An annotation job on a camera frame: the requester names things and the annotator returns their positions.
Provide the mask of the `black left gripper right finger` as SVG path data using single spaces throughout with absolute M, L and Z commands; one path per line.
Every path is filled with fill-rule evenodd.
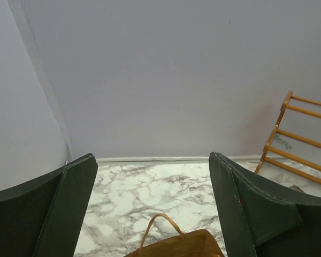
M 249 171 L 221 153 L 210 178 L 228 256 L 321 256 L 321 198 Z

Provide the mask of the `brown red paper bag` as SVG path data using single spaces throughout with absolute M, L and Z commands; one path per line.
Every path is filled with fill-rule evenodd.
M 156 243 L 144 246 L 145 240 L 157 217 L 165 218 L 177 231 L 178 235 L 173 236 Z M 218 243 L 213 235 L 206 229 L 199 229 L 189 233 L 184 233 L 178 225 L 166 214 L 155 214 L 149 221 L 147 229 L 141 239 L 140 246 L 137 250 L 126 255 L 127 257 L 186 257 L 186 256 L 206 256 L 206 257 L 223 257 Z

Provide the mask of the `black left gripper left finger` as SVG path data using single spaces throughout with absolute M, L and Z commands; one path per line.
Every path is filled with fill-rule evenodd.
M 93 154 L 0 191 L 0 256 L 73 256 L 98 171 Z

